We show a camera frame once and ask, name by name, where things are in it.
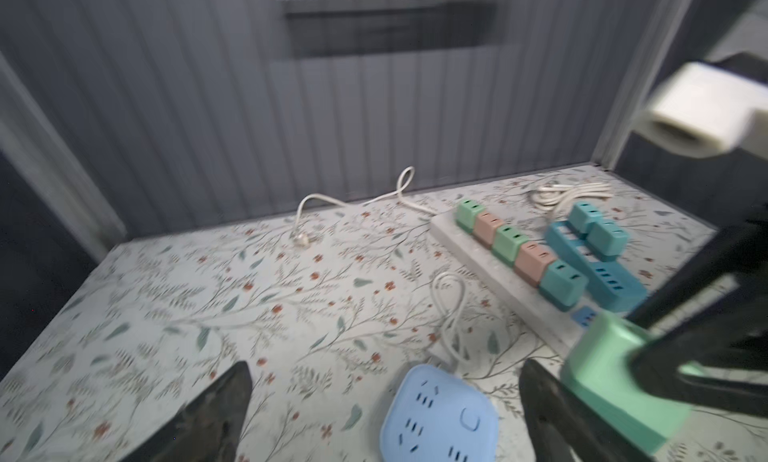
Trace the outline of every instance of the teal power strip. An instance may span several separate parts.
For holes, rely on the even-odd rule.
[[[648,290],[618,262],[600,262],[584,240],[571,232],[566,222],[551,224],[544,240],[558,256],[589,279],[587,290],[602,308],[626,312],[647,296]]]

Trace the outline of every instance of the white cable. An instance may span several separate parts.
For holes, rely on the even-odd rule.
[[[570,207],[576,198],[611,198],[613,196],[610,193],[610,184],[604,182],[577,184],[575,186],[553,184],[540,186],[531,191],[531,201],[536,208],[548,212],[547,218],[549,220],[557,218],[560,211]]]
[[[438,285],[444,278],[452,278],[458,283],[458,304],[452,311],[449,311],[446,308],[438,290]],[[440,326],[440,339],[442,339],[443,346],[455,359],[457,371],[458,363],[468,360],[468,352],[464,349],[464,335],[458,324],[461,321],[462,312],[464,312],[464,307],[469,299],[469,297],[466,296],[467,283],[465,282],[464,277],[456,272],[441,272],[432,280],[432,284],[429,286],[429,291],[432,294],[432,299],[435,301],[438,310],[446,317],[446,320]]]
[[[405,170],[400,172],[400,177],[397,178],[397,185],[394,191],[384,194],[383,196],[378,196],[377,198],[372,198],[369,201],[363,202],[362,204],[360,204],[360,206],[367,206],[371,202],[377,202],[379,200],[382,200],[383,198],[397,196],[398,201],[400,201],[400,203],[403,204],[404,206],[415,208],[416,210],[420,210],[422,212],[426,212],[427,214],[436,216],[438,214],[437,211],[432,210],[429,207],[424,207],[424,206],[420,206],[419,204],[409,202],[403,198],[402,192],[408,187],[408,184],[411,183],[411,180],[413,180],[414,173],[416,173],[416,170],[413,168],[413,166],[407,167]],[[406,180],[405,183],[403,183],[402,180],[403,178],[405,178],[406,175],[410,175],[410,177],[408,178],[408,180]],[[293,230],[291,231],[291,237],[293,238],[293,241],[296,244],[299,244],[300,246],[304,246],[304,247],[308,246],[312,241],[309,235],[307,235],[305,232],[297,233],[297,231],[299,229],[299,221],[301,220],[301,213],[302,213],[302,210],[304,209],[304,204],[306,203],[306,201],[312,198],[317,198],[319,200],[323,200],[324,202],[335,204],[340,207],[352,206],[352,204],[342,202],[338,198],[324,196],[323,194],[309,194],[307,197],[304,197],[301,203],[299,204],[299,207],[296,209],[296,220],[293,223]]]

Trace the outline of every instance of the table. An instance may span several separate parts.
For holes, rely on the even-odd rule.
[[[597,204],[630,231],[622,262],[649,289],[712,234],[592,166],[408,198],[439,211],[467,197],[506,206],[541,239],[525,193],[553,180],[612,185],[616,197]],[[476,364],[465,377],[499,413],[497,459],[533,460],[518,374],[526,358],[552,370],[562,360],[437,244],[428,217],[392,199],[304,220],[317,237],[307,249],[288,239],[291,217],[114,248],[0,383],[0,460],[119,460],[240,359],[254,392],[239,462],[380,460],[398,382],[437,340],[429,282],[445,270],[468,280],[462,326]],[[768,460],[766,436],[765,420],[697,408],[658,458]]]

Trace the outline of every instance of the power outlet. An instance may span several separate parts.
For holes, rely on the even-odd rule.
[[[431,365],[408,372],[379,440],[385,462],[492,462],[498,415],[462,380]]]
[[[574,322],[581,325],[583,328],[589,328],[590,324],[597,316],[598,314],[590,307],[582,307],[571,314],[571,318],[574,320]]]

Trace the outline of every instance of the white power strip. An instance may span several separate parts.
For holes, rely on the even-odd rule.
[[[571,311],[560,312],[536,288],[456,226],[453,212],[434,216],[429,232],[480,277],[497,297],[509,303],[514,312],[562,358],[568,356],[584,333],[584,328],[571,318],[571,314],[585,305],[595,312],[602,310],[585,292]]]

